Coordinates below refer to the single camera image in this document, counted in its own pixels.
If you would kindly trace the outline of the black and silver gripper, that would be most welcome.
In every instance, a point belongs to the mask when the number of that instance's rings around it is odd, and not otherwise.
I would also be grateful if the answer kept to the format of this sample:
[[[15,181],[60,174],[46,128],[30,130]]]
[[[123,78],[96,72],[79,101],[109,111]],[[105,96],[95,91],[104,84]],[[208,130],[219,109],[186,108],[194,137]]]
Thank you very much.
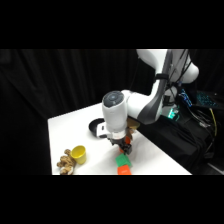
[[[115,133],[110,138],[111,144],[118,145],[119,151],[127,155],[130,155],[130,153],[132,152],[131,141],[132,141],[131,129],[127,129],[125,132],[122,132],[122,133]]]

